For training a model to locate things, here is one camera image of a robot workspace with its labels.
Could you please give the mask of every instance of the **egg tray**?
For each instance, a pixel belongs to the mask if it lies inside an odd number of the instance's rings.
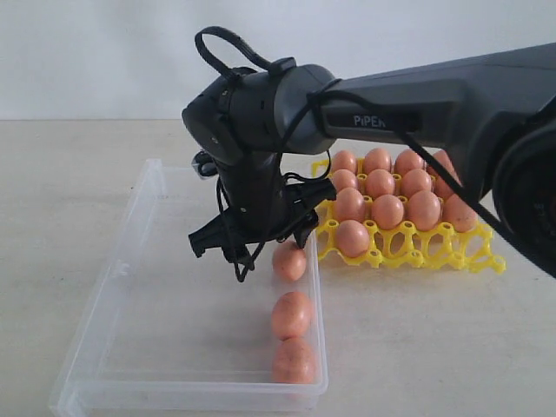
[[[358,159],[358,171],[361,172],[362,159]],[[312,164],[312,175],[317,176],[319,169],[326,168],[328,160]],[[360,185],[365,181],[365,174],[357,175]],[[401,177],[394,174],[396,189],[399,189]],[[407,204],[407,198],[398,195],[400,200]],[[367,213],[373,204],[373,199],[365,195]],[[478,222],[477,226],[468,232],[457,232],[451,223],[441,222],[432,230],[427,232],[417,230],[415,225],[405,220],[392,230],[378,228],[372,220],[365,220],[363,225],[370,236],[369,250],[356,258],[345,256],[337,247],[335,231],[340,225],[334,219],[332,201],[324,201],[318,207],[320,214],[319,226],[316,235],[319,242],[327,234],[325,244],[319,248],[319,261],[326,258],[330,253],[337,253],[341,259],[352,266],[364,263],[378,268],[384,265],[387,268],[399,268],[408,264],[414,268],[440,269],[449,266],[454,269],[466,269],[472,273],[478,273],[485,268],[491,268],[498,274],[506,270],[506,260],[492,253],[490,243],[493,239],[493,229],[485,223]],[[474,248],[476,241],[480,242],[478,248]]]

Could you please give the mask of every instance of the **table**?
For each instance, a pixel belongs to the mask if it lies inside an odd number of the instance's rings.
[[[338,141],[332,150],[372,147]],[[0,122],[0,415],[49,415],[144,160],[185,166],[197,150],[181,121]],[[288,156],[284,165],[313,160]],[[498,236],[493,251],[507,259],[503,275],[344,267],[340,277],[324,262],[330,384],[304,415],[552,413],[556,282]]]

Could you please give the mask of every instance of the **plastic container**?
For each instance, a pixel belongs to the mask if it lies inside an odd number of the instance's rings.
[[[145,163],[50,397],[56,415],[315,407],[328,371],[314,234],[298,282],[273,276],[272,242],[240,284],[220,249],[197,259],[189,246],[188,234],[215,215],[214,179],[201,182],[193,169],[164,168],[160,160]],[[315,306],[306,334],[318,364],[314,384],[271,380],[279,341],[270,313],[291,290]]]

